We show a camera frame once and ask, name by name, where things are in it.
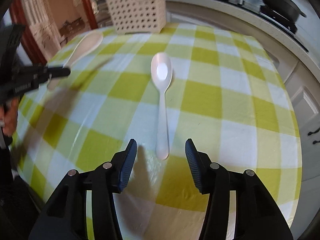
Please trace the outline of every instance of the table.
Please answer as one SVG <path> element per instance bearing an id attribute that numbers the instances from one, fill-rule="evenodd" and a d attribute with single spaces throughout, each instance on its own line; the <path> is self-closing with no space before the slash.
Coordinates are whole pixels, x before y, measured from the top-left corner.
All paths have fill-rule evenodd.
<path id="1" fill-rule="evenodd" d="M 300 137 L 288 94 L 262 46 L 250 36 L 190 24 L 167 24 L 160 34 L 101 31 L 102 44 L 54 92 L 42 86 L 20 103 L 12 155 L 31 187 L 47 200 L 68 170 L 93 170 L 134 138 L 130 181 L 115 195 L 124 239 L 198 239 L 208 195 L 196 189 L 185 157 L 185 141 L 192 138 L 198 151 L 228 170 L 254 170 L 291 225 L 301 184 Z M 50 65 L 65 62 L 83 35 Z M 165 161 L 155 155 L 159 94 L 150 76 L 151 59 L 161 51 L 173 66 Z M 227 239 L 234 221 L 231 194 Z"/>

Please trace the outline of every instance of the white plastic basket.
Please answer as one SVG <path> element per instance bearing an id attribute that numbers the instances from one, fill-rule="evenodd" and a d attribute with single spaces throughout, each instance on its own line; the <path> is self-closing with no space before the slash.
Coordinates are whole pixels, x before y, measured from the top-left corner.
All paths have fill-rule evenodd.
<path id="1" fill-rule="evenodd" d="M 118 34 L 159 33 L 166 24 L 165 0 L 106 0 Z"/>

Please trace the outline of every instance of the white plastic spoon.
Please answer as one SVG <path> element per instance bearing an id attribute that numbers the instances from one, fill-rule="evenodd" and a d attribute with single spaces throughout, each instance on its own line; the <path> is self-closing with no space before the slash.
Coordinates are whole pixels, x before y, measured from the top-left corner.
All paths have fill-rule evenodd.
<path id="1" fill-rule="evenodd" d="M 171 60 L 164 52 L 154 55 L 151 61 L 151 78 L 160 93 L 158 131 L 156 137 L 156 155 L 164 160 L 169 155 L 169 137 L 167 111 L 165 107 L 165 92 L 172 78 Z"/>
<path id="2" fill-rule="evenodd" d="M 87 56 L 89 53 L 93 52 L 102 42 L 103 33 L 101 31 L 92 31 L 86 34 L 81 41 L 78 43 L 72 54 L 70 55 L 67 62 L 63 65 L 71 68 L 71 66 L 83 58 Z M 60 79 L 53 79 L 48 82 L 47 88 L 49 90 L 54 90 Z"/>

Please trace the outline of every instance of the hand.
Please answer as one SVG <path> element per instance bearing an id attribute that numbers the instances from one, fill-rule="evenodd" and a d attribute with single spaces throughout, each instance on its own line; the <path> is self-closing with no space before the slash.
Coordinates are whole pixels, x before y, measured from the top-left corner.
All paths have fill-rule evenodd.
<path id="1" fill-rule="evenodd" d="M 11 108 L 4 114 L 3 106 L 0 107 L 0 120 L 4 121 L 2 132 L 6 136 L 12 136 L 18 123 L 19 99 L 14 98 L 11 101 Z"/>

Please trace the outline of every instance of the frying pan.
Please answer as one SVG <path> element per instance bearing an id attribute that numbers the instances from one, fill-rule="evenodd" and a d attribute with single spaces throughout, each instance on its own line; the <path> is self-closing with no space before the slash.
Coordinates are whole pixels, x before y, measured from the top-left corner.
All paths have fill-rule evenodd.
<path id="1" fill-rule="evenodd" d="M 307 17 L 292 0 L 262 0 L 270 9 L 276 11 L 290 22 L 295 23 L 299 15 Z"/>

